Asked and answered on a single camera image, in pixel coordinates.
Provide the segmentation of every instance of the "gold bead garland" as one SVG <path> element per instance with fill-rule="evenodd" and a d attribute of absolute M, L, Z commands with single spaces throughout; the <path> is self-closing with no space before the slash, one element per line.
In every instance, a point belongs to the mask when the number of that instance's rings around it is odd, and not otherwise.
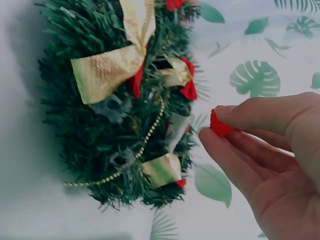
<path fill-rule="evenodd" d="M 134 156 L 136 159 L 140 158 L 142 156 L 142 154 L 145 151 L 144 146 L 147 144 L 149 138 L 151 137 L 151 134 L 154 132 L 154 130 L 156 129 L 156 127 L 158 126 L 158 124 L 160 123 L 160 119 L 164 114 L 165 111 L 165 103 L 164 100 L 162 99 L 162 97 L 160 97 L 160 103 L 161 103 L 161 109 L 159 112 L 159 115 L 156 117 L 155 122 L 153 123 L 153 125 L 151 126 L 149 132 L 147 133 L 147 135 L 144 138 L 144 142 L 142 147 L 140 148 L 140 151 Z M 105 184 L 107 182 L 110 182 L 111 180 L 119 177 L 122 174 L 122 170 L 120 169 L 118 172 L 115 172 L 113 174 L 111 174 L 110 176 L 99 180 L 99 181 L 91 181 L 91 182 L 64 182 L 63 185 L 65 187 L 89 187 L 89 186 L 95 186 L 95 185 L 101 185 L 101 184 Z"/>

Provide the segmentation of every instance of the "silver ornament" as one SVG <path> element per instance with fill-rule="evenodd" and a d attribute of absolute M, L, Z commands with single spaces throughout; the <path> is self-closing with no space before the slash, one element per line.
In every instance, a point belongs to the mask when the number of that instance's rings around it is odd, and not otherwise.
<path fill-rule="evenodd" d="M 173 153 L 177 144 L 180 142 L 182 136 L 190 122 L 190 116 L 181 116 L 173 113 L 170 119 L 170 125 L 166 131 L 165 141 L 168 143 L 168 153 Z"/>
<path fill-rule="evenodd" d="M 92 104 L 90 107 L 95 111 L 96 114 L 106 116 L 112 124 L 121 124 L 123 119 L 128 115 L 132 108 L 130 98 L 121 101 L 116 95 L 112 94 L 105 100 Z"/>
<path fill-rule="evenodd" d="M 122 164 L 119 164 L 116 162 L 117 158 L 123 159 L 125 162 Z M 117 169 L 117 170 L 125 170 L 129 180 L 133 179 L 133 175 L 131 173 L 130 167 L 135 163 L 136 158 L 134 153 L 127 148 L 126 150 L 116 152 L 114 155 L 110 158 L 110 163 Z"/>

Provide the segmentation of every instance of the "artificial pine branch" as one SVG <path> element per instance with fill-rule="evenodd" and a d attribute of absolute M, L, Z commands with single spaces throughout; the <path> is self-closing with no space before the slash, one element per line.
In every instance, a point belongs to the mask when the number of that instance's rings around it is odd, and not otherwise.
<path fill-rule="evenodd" d="M 127 148 L 138 151 L 147 132 L 155 121 L 160 104 L 159 94 L 165 104 L 165 112 L 159 126 L 145 146 L 143 156 L 131 168 L 134 176 L 123 177 L 97 186 L 91 186 L 92 197 L 101 205 L 116 208 L 120 202 L 131 205 L 142 199 L 146 205 L 160 208 L 173 200 L 182 199 L 184 190 L 175 183 L 153 189 L 141 174 L 141 164 L 166 154 L 164 141 L 166 126 L 172 113 L 189 116 L 190 101 L 179 91 L 180 87 L 167 89 L 157 74 L 154 59 L 163 55 L 192 57 L 189 52 L 188 26 L 181 20 L 192 21 L 198 16 L 194 6 L 185 3 L 176 12 L 166 8 L 165 0 L 156 1 L 156 31 L 148 44 L 146 66 L 140 87 L 141 97 L 135 99 L 127 84 L 122 84 L 114 94 L 122 101 L 130 99 L 132 111 L 121 124 L 96 114 L 82 103 L 74 78 L 70 59 L 89 57 L 129 46 L 123 26 L 123 13 L 117 0 L 46 0 L 37 4 L 53 35 L 45 50 L 46 57 L 39 61 L 42 79 L 50 93 L 42 100 L 48 106 L 45 123 L 56 127 L 61 139 L 60 154 L 64 166 L 84 182 L 98 181 L 115 172 L 109 158 Z M 194 146 L 192 134 L 187 132 L 176 146 L 175 154 L 181 162 L 182 172 L 191 167 L 188 151 Z"/>

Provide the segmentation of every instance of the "gold ribbon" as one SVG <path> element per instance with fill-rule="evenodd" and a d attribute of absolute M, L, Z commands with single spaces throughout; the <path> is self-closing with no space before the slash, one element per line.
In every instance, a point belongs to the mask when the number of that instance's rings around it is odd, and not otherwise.
<path fill-rule="evenodd" d="M 146 161 L 142 164 L 142 171 L 149 176 L 154 188 L 174 183 L 182 179 L 179 158 L 173 153 Z"/>
<path fill-rule="evenodd" d="M 165 78 L 167 88 L 173 86 L 185 86 L 187 82 L 193 79 L 187 64 L 179 58 L 165 56 L 165 59 L 172 68 L 162 69 L 160 72 Z"/>
<path fill-rule="evenodd" d="M 156 30 L 155 0 L 119 0 L 126 39 L 132 45 L 95 56 L 72 59 L 84 104 L 98 103 L 134 76 L 145 60 L 146 45 Z"/>

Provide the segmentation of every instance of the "finger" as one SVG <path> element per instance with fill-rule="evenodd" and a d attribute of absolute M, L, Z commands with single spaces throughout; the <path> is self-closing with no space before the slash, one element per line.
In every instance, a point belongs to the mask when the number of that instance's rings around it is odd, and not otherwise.
<path fill-rule="evenodd" d="M 218 119 L 240 130 L 266 130 L 285 136 L 296 118 L 318 107 L 320 95 L 306 92 L 284 97 L 253 97 L 239 106 L 218 107 Z"/>
<path fill-rule="evenodd" d="M 288 152 L 292 152 L 291 146 L 287 141 L 287 139 L 284 136 L 281 136 L 277 133 L 273 133 L 271 131 L 266 131 L 266 130 L 259 130 L 259 129 L 247 130 L 245 132 L 266 141 L 268 144 L 276 148 L 279 148 Z"/>
<path fill-rule="evenodd" d="M 233 146 L 227 139 L 222 138 L 222 140 L 240 159 L 246 162 L 263 180 L 276 175 L 274 172 L 258 165 L 255 161 L 253 161 L 251 158 L 245 155 L 242 151 L 235 148 L 235 146 Z"/>
<path fill-rule="evenodd" d="M 237 149 L 246 154 L 261 167 L 282 173 L 296 164 L 293 156 L 290 156 L 270 144 L 260 141 L 245 132 L 232 131 L 226 139 Z"/>
<path fill-rule="evenodd" d="M 241 160 L 210 128 L 203 128 L 199 138 L 210 157 L 221 167 L 230 181 L 248 198 L 261 183 L 260 176 Z"/>

